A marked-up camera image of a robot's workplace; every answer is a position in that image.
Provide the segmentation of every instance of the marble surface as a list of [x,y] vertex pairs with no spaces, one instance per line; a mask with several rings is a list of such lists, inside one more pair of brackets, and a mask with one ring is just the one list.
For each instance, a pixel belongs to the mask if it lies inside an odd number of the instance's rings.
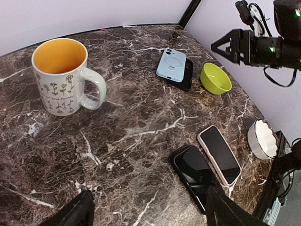
[[[200,147],[196,135],[209,125],[221,130],[243,168],[229,195],[252,213],[270,162],[252,156],[246,133],[262,114],[232,77],[225,95],[203,89],[204,63],[220,65],[204,47],[177,25],[70,38],[87,47],[88,67],[106,80],[98,110],[58,117],[44,109],[31,66],[37,46],[0,57],[0,225],[37,225],[86,188],[95,198],[95,226],[206,225],[168,157],[184,144]],[[190,92],[156,76],[166,47],[194,63]],[[97,98],[91,84],[86,90]]]

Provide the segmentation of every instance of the smartphone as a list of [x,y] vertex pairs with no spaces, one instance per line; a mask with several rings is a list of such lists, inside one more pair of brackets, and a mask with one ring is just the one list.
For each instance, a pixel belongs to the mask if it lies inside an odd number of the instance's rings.
[[193,62],[189,59],[186,59],[184,78],[182,82],[175,82],[169,79],[164,79],[164,80],[166,80],[169,84],[185,92],[188,92],[191,89],[192,76],[193,76]]
[[198,208],[205,214],[207,188],[215,177],[200,150],[190,145],[172,154],[170,162]]
[[241,174],[241,167],[216,126],[210,126],[198,134],[198,141],[208,155],[222,183],[231,186]]
[[156,74],[164,79],[182,82],[184,78],[186,54],[171,48],[163,51]]

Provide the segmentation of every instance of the white bowl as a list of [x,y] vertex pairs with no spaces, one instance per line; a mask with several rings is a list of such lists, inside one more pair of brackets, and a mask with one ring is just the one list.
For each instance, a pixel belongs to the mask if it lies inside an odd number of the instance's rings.
[[262,160],[272,159],[277,154],[276,139],[267,123],[256,120],[248,131],[248,143],[255,156]]

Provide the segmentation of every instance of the mug handle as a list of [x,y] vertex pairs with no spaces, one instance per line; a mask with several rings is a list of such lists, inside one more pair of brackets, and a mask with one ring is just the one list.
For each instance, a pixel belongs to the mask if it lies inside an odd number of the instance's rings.
[[91,100],[90,98],[88,98],[86,96],[86,94],[84,94],[82,99],[80,100],[80,104],[87,109],[96,110],[97,108],[99,108],[102,105],[105,95],[107,93],[107,86],[105,84],[105,81],[99,73],[97,73],[89,68],[85,68],[81,72],[80,75],[81,75],[82,80],[87,80],[87,81],[92,82],[94,85],[96,85],[96,87],[99,90],[99,100],[98,101]]

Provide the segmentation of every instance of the light blue smartphone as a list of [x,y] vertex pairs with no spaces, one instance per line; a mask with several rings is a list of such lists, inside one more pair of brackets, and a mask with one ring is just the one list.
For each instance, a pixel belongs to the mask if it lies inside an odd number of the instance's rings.
[[162,54],[156,74],[175,82],[182,82],[185,72],[186,54],[166,48]]

